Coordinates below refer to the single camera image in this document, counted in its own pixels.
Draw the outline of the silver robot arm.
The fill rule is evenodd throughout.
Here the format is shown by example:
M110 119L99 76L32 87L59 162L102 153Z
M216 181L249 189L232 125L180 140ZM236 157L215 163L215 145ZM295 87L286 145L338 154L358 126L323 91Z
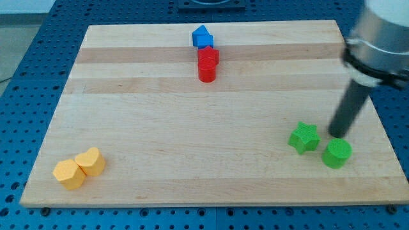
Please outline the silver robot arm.
M408 85L408 0L365 0L346 39L343 61L366 87Z

